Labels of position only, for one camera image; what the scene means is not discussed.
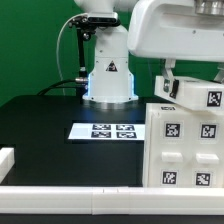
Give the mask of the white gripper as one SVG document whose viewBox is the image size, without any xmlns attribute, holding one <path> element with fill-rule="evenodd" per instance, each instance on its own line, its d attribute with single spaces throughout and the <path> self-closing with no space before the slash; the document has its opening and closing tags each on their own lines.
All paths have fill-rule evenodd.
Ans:
<svg viewBox="0 0 224 224">
<path fill-rule="evenodd" d="M 132 12 L 128 50 L 162 58 L 163 90 L 176 98 L 176 60 L 224 62 L 224 16 L 197 14 L 194 0 L 139 0 Z"/>
</svg>

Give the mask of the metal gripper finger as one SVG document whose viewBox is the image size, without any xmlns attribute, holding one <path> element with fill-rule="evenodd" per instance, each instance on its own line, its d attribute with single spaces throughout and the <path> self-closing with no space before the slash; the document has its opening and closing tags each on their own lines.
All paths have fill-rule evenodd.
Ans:
<svg viewBox="0 0 224 224">
<path fill-rule="evenodd" d="M 218 73 L 214 80 L 219 83 L 224 83 L 224 63 L 218 65 Z"/>
</svg>

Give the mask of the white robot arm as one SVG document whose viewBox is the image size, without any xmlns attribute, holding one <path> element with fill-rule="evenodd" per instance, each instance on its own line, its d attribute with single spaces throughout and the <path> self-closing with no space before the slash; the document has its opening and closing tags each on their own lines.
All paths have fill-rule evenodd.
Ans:
<svg viewBox="0 0 224 224">
<path fill-rule="evenodd" d="M 224 68 L 212 82 L 172 73 L 178 60 L 224 65 L 224 0 L 74 0 L 84 34 L 96 32 L 95 65 L 83 98 L 100 104 L 136 101 L 130 54 L 163 59 L 155 94 L 191 110 L 224 109 Z"/>
</svg>

